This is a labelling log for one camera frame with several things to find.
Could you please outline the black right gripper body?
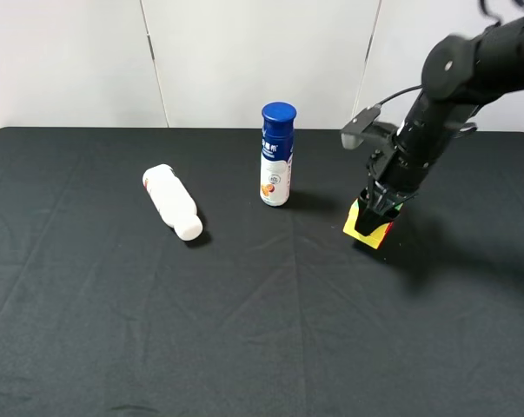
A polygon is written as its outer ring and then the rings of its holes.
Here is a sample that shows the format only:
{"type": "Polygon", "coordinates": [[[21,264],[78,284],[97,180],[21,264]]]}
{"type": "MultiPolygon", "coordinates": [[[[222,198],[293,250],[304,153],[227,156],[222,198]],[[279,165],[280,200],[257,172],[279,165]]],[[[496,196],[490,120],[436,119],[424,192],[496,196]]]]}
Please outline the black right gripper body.
{"type": "Polygon", "coordinates": [[[385,217],[415,195],[435,161],[435,135],[424,129],[366,134],[377,154],[368,162],[365,209],[385,217]]]}

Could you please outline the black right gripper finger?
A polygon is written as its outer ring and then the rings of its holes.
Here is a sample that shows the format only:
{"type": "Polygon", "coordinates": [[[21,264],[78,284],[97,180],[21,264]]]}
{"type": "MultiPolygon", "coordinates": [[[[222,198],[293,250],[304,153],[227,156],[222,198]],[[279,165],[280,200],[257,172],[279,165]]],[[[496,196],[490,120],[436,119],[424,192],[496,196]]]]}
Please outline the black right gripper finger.
{"type": "Polygon", "coordinates": [[[395,220],[395,212],[380,214],[371,207],[358,204],[358,215],[355,220],[355,231],[363,236],[371,235],[380,226],[395,220]]]}

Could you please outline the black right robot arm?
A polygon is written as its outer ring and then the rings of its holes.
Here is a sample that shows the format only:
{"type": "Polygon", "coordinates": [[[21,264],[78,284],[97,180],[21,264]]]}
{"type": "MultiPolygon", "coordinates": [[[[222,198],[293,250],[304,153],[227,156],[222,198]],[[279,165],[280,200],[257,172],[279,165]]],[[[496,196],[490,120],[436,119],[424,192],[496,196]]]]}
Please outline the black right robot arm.
{"type": "Polygon", "coordinates": [[[524,90],[524,17],[496,22],[474,38],[445,37],[429,52],[417,90],[401,126],[379,121],[384,103],[378,102],[342,129],[344,148],[362,142],[375,148],[348,231],[369,236],[394,222],[449,143],[476,129],[470,118],[504,95],[524,90]]]}

